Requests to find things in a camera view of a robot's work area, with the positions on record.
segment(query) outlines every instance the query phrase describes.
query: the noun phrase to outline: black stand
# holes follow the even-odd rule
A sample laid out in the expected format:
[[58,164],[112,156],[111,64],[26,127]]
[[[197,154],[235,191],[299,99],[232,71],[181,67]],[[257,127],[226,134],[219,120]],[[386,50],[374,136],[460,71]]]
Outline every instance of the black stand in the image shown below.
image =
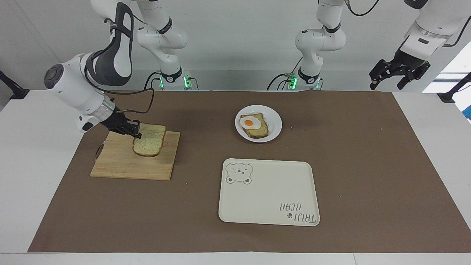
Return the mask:
[[29,89],[22,88],[15,81],[8,78],[2,71],[0,71],[0,80],[13,91],[13,96],[11,96],[10,99],[24,99],[29,92]]
[[454,103],[453,95],[458,92],[467,82],[471,80],[471,72],[467,74],[456,86],[454,86],[450,91],[447,93],[438,93],[437,95],[444,103]]

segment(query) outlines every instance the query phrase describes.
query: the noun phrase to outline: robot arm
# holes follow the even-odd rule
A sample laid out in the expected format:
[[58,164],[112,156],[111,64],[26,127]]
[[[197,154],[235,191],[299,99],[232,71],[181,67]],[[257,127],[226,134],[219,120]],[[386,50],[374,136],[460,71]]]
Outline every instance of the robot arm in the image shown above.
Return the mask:
[[122,86],[131,77],[134,18],[131,0],[91,0],[94,10],[110,22],[110,43],[94,53],[79,54],[54,65],[44,76],[46,88],[79,111],[76,123],[85,133],[98,123],[110,131],[140,138],[139,121],[130,121],[113,100],[94,85]]
[[345,45],[346,36],[340,24],[344,4],[344,0],[321,0],[316,16],[322,29],[303,30],[296,36],[296,47],[303,55],[297,72],[298,85],[315,86],[324,62],[318,52],[340,50]]
[[143,19],[148,24],[139,28],[138,42],[157,58],[164,87],[185,87],[185,70],[172,50],[183,49],[187,45],[187,34],[173,25],[162,8],[162,2],[138,0]]
[[420,14],[410,27],[404,42],[390,62],[380,60],[370,72],[370,88],[395,75],[404,77],[397,84],[401,90],[412,80],[420,79],[430,67],[428,59],[458,30],[470,16],[469,0],[404,0],[419,9]]

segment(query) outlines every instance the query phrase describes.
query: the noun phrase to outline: round plate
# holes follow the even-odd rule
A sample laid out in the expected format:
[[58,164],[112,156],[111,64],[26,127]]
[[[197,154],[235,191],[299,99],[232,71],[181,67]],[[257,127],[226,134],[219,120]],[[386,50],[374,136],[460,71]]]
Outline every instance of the round plate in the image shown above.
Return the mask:
[[[268,136],[254,139],[250,138],[242,128],[239,123],[240,115],[247,115],[247,114],[256,114],[262,113],[263,119],[268,125]],[[283,127],[283,123],[281,122],[280,115],[272,108],[263,105],[251,105],[247,106],[239,111],[235,116],[235,128],[239,132],[239,134],[252,142],[268,142],[275,139],[281,132],[281,128]]]

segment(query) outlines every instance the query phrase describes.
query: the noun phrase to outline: bear face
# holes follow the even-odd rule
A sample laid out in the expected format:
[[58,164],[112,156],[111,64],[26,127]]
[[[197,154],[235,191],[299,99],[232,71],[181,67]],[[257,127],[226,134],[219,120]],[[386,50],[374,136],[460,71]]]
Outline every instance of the bear face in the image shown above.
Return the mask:
[[235,163],[226,166],[227,178],[226,182],[232,184],[234,182],[243,182],[244,184],[252,183],[253,167],[250,164]]

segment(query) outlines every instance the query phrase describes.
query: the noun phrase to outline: wooden cutting board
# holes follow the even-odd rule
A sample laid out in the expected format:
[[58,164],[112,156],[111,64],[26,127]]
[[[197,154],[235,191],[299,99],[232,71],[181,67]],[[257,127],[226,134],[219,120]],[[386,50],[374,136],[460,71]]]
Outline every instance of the wooden cutting board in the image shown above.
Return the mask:
[[92,177],[170,180],[177,154],[179,132],[166,132],[156,157],[141,157],[132,151],[133,137],[109,133],[90,173]]

